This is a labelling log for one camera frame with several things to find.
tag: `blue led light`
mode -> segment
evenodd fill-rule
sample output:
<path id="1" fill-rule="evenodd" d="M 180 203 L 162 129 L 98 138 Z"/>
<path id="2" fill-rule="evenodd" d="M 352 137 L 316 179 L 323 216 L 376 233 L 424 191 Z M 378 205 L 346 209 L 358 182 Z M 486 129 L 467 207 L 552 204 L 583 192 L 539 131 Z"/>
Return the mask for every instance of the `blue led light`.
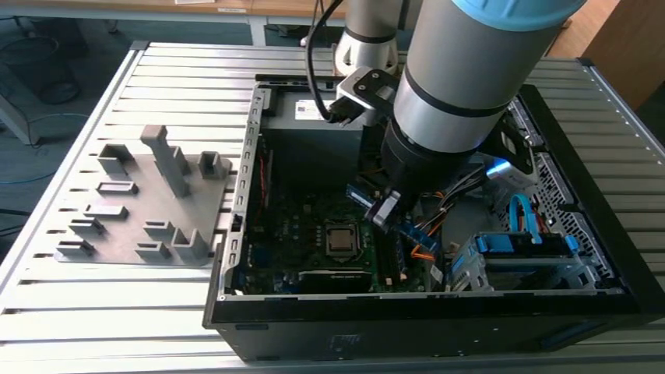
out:
<path id="1" fill-rule="evenodd" d="M 500 173 L 502 171 L 507 170 L 510 167 L 511 167 L 511 163 L 508 161 L 506 161 L 506 160 L 502 160 L 500 162 L 498 162 L 495 164 L 495 166 L 492 166 L 490 168 L 490 170 L 486 173 L 486 175 L 490 177 L 492 174 Z"/>

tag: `table leg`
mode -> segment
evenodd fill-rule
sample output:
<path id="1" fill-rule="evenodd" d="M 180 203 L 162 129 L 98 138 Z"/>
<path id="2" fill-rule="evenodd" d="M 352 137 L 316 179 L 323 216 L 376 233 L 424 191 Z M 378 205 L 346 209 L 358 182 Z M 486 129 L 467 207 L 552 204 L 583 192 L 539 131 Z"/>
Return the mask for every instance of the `table leg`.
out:
<path id="1" fill-rule="evenodd" d="M 14 135 L 17 135 L 22 143 L 27 146 L 38 143 L 41 140 L 39 135 L 35 131 L 31 131 L 31 134 L 29 134 L 29 123 L 26 122 L 22 113 L 19 113 L 3 95 L 0 95 L 0 121 L 3 121 L 5 125 L 14 132 Z"/>
<path id="2" fill-rule="evenodd" d="M 259 47 L 267 46 L 267 31 L 266 25 L 268 24 L 267 17 L 250 16 L 250 29 L 252 31 L 252 44 Z"/>

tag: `floor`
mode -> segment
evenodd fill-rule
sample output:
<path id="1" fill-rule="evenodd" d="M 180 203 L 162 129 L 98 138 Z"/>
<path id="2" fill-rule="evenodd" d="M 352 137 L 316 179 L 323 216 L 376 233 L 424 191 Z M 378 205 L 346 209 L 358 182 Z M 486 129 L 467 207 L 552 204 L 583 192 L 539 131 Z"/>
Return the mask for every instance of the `floor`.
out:
<path id="1" fill-rule="evenodd" d="M 79 20 L 79 26 L 86 35 L 90 53 L 87 57 L 70 62 L 83 88 L 77 100 L 61 105 L 42 104 L 0 64 L 0 92 L 22 109 L 29 119 L 57 113 L 90 114 L 135 40 L 204 44 L 252 43 L 250 27 L 236 23 L 121 21 L 121 31 L 117 34 L 107 33 L 101 20 Z M 331 29 L 328 40 L 339 40 L 340 33 L 340 29 Z M 399 34 L 400 49 L 408 48 L 411 36 L 412 33 Z M 0 45 L 19 38 L 22 33 L 15 23 L 11 20 L 0 21 Z M 268 45 L 298 46 L 299 42 L 299 37 L 280 37 L 276 30 L 267 31 Z M 664 136 L 662 139 L 665 139 L 665 126 L 662 121 L 662 118 L 665 118 L 665 89 L 660 90 L 639 114 L 652 127 L 659 128 L 659 134 Z M 22 184 L 5 182 L 23 181 L 53 173 L 61 165 L 85 122 L 81 116 L 50 117 L 35 122 L 33 128 L 43 138 L 39 147 L 22 145 L 0 125 L 0 209 L 33 211 L 50 184 L 50 178 Z M 9 231 L 3 229 L 21 226 L 25 222 L 25 217 L 0 215 L 0 261 L 18 236 L 15 231 L 21 228 Z"/>

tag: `robotic arm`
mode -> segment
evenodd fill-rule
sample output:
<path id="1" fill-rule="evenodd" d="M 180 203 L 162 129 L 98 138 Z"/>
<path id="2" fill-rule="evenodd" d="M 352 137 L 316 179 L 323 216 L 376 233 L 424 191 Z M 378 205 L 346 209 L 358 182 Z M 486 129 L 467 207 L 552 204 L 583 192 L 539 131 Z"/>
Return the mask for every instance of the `robotic arm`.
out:
<path id="1" fill-rule="evenodd" d="M 584 2 L 426 0 L 399 85 L 376 70 L 383 69 L 376 61 L 384 61 L 384 52 L 364 49 L 364 58 L 356 60 L 360 68 L 340 84 L 338 94 L 366 112 L 378 111 L 390 119 L 382 147 L 390 185 L 368 212 L 383 229 L 391 225 L 388 216 L 410 211 L 422 193 L 451 184 L 479 150 L 499 146 L 504 154 L 507 149 L 515 152 L 522 140 L 510 136 L 507 141 L 498 124 L 562 24 Z M 384 9 L 375 2 L 364 3 L 362 12 L 351 7 L 368 19 L 359 30 L 388 33 L 390 27 L 371 27 L 378 17 L 368 6 L 378 13 Z M 355 19 L 348 27 L 359 25 L 363 22 Z M 372 51 L 375 58 L 368 57 Z M 364 67 L 363 61 L 375 69 Z M 384 78 L 387 84 L 374 84 L 371 76 Z"/>

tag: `wastebasket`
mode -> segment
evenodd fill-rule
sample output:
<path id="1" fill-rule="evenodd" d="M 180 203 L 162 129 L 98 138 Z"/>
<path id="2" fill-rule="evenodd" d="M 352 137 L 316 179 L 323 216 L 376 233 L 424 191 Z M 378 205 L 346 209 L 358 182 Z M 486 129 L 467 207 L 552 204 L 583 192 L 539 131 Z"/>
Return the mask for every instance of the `wastebasket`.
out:
<path id="1" fill-rule="evenodd" d="M 41 37 L 57 39 L 63 57 L 79 58 L 87 54 L 87 42 L 77 19 L 31 17 L 30 20 Z"/>
<path id="2" fill-rule="evenodd" d="M 0 62 L 47 104 L 71 101 L 81 92 L 58 51 L 59 43 L 50 37 L 21 39 L 0 48 Z"/>

